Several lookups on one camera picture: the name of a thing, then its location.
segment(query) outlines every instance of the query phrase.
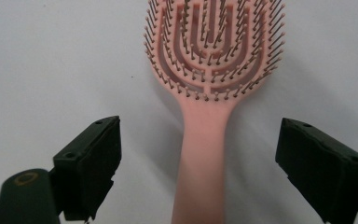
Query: pink handle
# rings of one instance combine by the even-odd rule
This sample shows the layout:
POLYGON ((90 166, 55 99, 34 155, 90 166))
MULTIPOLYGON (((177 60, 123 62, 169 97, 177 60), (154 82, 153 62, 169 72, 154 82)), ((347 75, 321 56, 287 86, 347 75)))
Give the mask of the pink handle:
POLYGON ((200 103, 182 107, 185 135, 172 224, 224 223, 224 138, 231 106, 200 103))

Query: hairbrush head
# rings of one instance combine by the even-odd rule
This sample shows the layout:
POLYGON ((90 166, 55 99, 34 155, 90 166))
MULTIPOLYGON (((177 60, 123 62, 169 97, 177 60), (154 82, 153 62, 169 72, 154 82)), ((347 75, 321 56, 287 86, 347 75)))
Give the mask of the hairbrush head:
POLYGON ((148 3, 146 53, 176 98, 238 102, 281 60, 281 0, 148 3))

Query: pink hairbrush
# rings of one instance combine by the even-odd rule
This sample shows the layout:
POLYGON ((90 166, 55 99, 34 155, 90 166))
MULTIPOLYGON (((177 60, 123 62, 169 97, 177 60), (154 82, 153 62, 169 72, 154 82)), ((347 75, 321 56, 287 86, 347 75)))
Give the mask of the pink hairbrush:
POLYGON ((145 46, 181 106, 173 224, 224 223, 224 140, 235 105, 277 68, 282 0, 149 0, 145 46))

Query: white surface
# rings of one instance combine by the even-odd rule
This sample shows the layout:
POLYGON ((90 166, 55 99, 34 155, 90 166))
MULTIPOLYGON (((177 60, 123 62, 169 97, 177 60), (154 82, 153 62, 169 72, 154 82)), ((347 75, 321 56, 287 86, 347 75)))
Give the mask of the white surface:
MULTIPOLYGON (((285 3, 284 60, 228 124, 228 224, 322 223, 274 161, 282 117, 358 151, 358 1, 285 3)), ((170 223, 183 126, 145 57, 146 9, 0 1, 0 186, 49 170, 91 122, 120 115, 123 161, 95 223, 170 223)))

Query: curved brush rib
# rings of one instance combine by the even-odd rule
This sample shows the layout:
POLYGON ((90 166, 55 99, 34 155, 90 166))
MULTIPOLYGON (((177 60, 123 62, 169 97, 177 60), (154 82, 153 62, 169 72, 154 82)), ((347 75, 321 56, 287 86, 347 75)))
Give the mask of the curved brush rib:
POLYGON ((282 0, 149 0, 145 47, 184 114, 172 223, 224 223, 224 136, 282 59, 282 0))

